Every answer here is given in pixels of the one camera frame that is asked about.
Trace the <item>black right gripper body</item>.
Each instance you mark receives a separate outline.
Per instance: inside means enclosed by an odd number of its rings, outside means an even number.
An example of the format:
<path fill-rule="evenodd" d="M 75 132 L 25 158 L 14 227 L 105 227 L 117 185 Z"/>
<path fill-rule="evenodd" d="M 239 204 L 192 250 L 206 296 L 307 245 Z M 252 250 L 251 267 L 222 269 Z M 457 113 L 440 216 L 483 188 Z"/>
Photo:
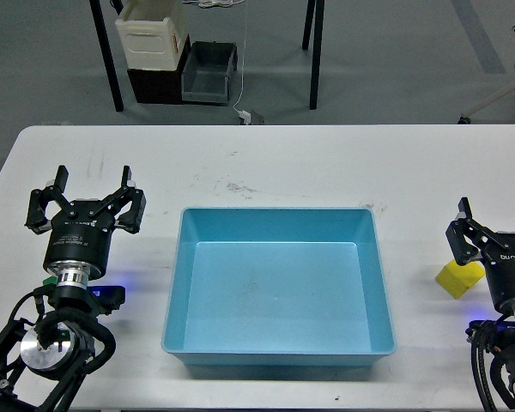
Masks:
<path fill-rule="evenodd" d="M 482 249 L 488 287 L 499 313 L 515 306 L 515 233 L 496 233 L 499 244 L 489 240 Z"/>

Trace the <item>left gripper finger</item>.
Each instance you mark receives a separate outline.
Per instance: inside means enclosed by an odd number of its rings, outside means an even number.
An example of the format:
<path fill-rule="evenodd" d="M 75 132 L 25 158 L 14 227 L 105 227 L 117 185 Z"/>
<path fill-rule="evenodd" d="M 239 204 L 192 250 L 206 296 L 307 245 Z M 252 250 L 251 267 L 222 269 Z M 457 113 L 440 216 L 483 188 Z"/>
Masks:
<path fill-rule="evenodd" d="M 60 165 L 55 179 L 44 189 L 33 189 L 30 193 L 27 219 L 25 226 L 36 234 L 42 234 L 52 229 L 51 220 L 46 217 L 46 208 L 49 202 L 55 202 L 60 208 L 60 213 L 71 217 L 71 204 L 64 197 L 69 177 L 65 165 Z"/>
<path fill-rule="evenodd" d="M 99 227 L 107 231 L 119 228 L 136 234 L 140 231 L 145 206 L 143 190 L 138 189 L 132 180 L 130 167 L 124 166 L 120 187 L 97 203 L 94 218 Z"/>

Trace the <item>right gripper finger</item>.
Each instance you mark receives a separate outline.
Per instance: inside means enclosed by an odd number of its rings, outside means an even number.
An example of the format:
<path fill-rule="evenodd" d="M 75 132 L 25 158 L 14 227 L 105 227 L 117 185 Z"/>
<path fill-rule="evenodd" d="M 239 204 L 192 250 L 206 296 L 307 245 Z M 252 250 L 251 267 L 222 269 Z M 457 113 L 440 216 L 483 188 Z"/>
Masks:
<path fill-rule="evenodd" d="M 483 261 L 486 248 L 497 244 L 496 235 L 473 219 L 470 202 L 462 197 L 458 203 L 456 218 L 445 231 L 454 260 L 458 265 Z"/>

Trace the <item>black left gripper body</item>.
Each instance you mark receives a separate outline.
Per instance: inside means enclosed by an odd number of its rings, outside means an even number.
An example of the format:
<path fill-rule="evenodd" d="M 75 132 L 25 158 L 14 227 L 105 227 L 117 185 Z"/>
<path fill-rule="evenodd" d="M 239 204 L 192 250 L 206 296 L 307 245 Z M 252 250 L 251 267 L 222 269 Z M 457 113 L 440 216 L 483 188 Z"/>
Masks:
<path fill-rule="evenodd" d="M 74 201 L 75 217 L 59 211 L 51 219 L 51 235 L 43 267 L 50 274 L 67 262 L 90 266 L 90 279 L 99 279 L 106 273 L 112 240 L 114 215 L 98 211 L 97 199 Z"/>

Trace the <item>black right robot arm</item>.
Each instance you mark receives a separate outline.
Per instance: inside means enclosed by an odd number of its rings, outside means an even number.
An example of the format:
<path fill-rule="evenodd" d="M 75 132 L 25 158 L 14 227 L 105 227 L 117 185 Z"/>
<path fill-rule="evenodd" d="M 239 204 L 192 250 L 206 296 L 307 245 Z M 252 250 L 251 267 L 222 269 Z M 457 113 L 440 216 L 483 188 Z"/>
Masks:
<path fill-rule="evenodd" d="M 494 232 L 478 223 L 463 197 L 445 235 L 457 265 L 482 264 L 494 310 L 500 314 L 497 320 L 474 320 L 466 330 L 482 407 L 496 410 L 495 390 L 515 411 L 515 233 Z"/>

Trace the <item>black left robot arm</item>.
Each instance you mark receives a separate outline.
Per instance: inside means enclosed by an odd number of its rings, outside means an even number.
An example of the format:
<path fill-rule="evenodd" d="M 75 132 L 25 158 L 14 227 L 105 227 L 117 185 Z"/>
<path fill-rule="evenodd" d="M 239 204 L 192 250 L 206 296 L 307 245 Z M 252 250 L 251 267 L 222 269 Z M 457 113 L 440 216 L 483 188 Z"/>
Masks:
<path fill-rule="evenodd" d="M 98 317 L 124 304 L 125 288 L 93 282 L 106 274 L 113 232 L 139 232 L 146 198 L 130 167 L 102 199 L 65 198 L 68 176 L 59 166 L 30 194 L 25 225 L 50 234 L 43 268 L 51 280 L 17 302 L 0 332 L 0 411 L 68 410 L 117 347 Z"/>

